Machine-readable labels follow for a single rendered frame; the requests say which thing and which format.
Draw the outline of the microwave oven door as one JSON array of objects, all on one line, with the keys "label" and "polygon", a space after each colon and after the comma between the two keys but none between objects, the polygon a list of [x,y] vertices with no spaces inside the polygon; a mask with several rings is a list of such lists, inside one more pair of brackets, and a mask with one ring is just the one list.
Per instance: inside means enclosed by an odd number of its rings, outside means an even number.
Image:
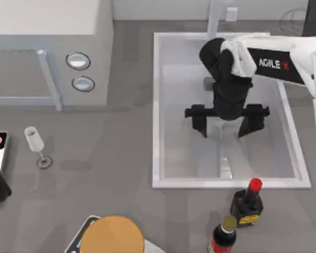
[{"label": "microwave oven door", "polygon": [[55,106],[37,51],[0,49],[0,106]]}]

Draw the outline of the white sink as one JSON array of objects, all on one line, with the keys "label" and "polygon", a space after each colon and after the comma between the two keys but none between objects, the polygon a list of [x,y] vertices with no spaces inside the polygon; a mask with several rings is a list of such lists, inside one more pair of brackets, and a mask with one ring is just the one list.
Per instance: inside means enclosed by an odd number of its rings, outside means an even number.
[{"label": "white sink", "polygon": [[206,33],[154,34],[154,188],[245,188],[260,178],[265,189],[304,189],[311,182],[282,82],[255,76],[247,102],[270,110],[263,130],[238,137],[240,120],[208,119],[207,138],[184,116],[193,104],[210,108],[199,60]]}]

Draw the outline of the white wall socket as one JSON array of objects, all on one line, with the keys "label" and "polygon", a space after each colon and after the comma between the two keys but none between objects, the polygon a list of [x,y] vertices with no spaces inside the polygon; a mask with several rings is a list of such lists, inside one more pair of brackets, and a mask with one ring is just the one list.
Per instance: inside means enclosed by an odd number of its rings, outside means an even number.
[{"label": "white wall socket", "polygon": [[226,9],[225,20],[227,22],[236,22],[238,19],[238,8],[237,7],[228,7]]}]

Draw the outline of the clear wine glass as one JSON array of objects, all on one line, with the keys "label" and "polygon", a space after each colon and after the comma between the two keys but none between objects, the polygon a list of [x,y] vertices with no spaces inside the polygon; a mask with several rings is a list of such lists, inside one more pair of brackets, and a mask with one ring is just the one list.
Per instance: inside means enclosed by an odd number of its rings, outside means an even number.
[{"label": "clear wine glass", "polygon": [[37,166],[40,169],[49,168],[53,164],[53,159],[50,156],[43,155],[45,144],[36,127],[28,126],[24,130],[24,134],[30,150],[39,155],[39,158],[36,161]]}]

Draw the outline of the large round microwave knob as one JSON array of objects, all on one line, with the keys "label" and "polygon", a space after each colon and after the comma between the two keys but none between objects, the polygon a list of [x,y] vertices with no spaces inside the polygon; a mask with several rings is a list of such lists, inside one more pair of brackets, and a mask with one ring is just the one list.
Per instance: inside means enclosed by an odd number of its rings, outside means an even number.
[{"label": "large round microwave knob", "polygon": [[70,68],[77,71],[83,71],[91,65],[90,58],[82,52],[66,55],[65,62]]}]

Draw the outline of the tall pale tap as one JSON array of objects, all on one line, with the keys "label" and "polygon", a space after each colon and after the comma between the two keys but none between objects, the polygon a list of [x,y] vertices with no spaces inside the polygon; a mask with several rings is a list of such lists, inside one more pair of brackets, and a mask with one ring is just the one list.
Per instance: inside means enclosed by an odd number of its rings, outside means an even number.
[{"label": "tall pale tap", "polygon": [[221,0],[209,0],[209,16],[207,29],[208,39],[214,38],[218,31],[221,4]]}]

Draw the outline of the tan round-topped container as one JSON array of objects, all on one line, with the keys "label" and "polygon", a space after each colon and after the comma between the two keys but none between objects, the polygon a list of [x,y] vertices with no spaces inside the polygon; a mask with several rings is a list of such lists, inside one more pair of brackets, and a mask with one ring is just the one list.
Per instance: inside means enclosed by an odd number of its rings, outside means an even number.
[{"label": "tan round-topped container", "polygon": [[141,228],[120,215],[97,219],[82,235],[80,253],[166,253],[147,240]]}]

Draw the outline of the white and black flat box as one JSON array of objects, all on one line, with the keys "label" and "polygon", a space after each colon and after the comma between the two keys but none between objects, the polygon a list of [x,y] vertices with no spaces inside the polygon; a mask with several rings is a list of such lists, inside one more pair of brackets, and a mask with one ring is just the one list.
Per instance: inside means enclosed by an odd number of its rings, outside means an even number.
[{"label": "white and black flat box", "polygon": [[76,235],[73,237],[71,242],[68,244],[63,253],[80,253],[81,240],[84,232],[87,228],[94,223],[96,220],[101,219],[101,216],[90,215],[81,225]]}]

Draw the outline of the pale microwave oven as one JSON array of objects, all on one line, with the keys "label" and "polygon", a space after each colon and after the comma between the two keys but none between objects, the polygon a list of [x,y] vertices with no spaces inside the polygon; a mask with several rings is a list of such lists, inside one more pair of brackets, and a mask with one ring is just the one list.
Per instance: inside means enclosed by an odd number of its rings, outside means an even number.
[{"label": "pale microwave oven", "polygon": [[[62,108],[106,104],[113,37],[111,0],[0,0],[0,49],[45,50]],[[90,58],[89,68],[66,64],[75,52]],[[80,76],[95,88],[75,90],[71,81]]]}]

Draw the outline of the small round microwave knob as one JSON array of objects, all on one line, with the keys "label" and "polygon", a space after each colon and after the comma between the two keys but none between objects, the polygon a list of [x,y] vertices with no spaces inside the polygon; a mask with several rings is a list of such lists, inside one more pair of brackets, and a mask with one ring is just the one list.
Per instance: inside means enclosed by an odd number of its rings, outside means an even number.
[{"label": "small round microwave knob", "polygon": [[87,76],[74,78],[71,84],[72,87],[79,92],[90,92],[95,88],[95,82]]}]

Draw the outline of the dark bottle with red cap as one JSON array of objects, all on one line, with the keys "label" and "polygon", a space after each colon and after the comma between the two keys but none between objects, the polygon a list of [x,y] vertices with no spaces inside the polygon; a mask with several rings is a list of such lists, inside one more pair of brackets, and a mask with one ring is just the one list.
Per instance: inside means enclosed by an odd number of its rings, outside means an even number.
[{"label": "dark bottle with red cap", "polygon": [[254,226],[259,220],[263,211],[263,202],[260,197],[262,185],[261,179],[252,178],[246,189],[234,193],[230,214],[236,218],[238,228]]}]

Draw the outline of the dark bottle with gold cap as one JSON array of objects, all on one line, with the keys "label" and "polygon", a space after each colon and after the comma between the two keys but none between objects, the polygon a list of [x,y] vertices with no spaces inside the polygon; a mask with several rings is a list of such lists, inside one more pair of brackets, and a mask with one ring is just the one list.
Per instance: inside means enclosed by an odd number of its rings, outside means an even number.
[{"label": "dark bottle with gold cap", "polygon": [[207,253],[231,253],[236,242],[237,220],[233,215],[226,215],[213,230]]}]

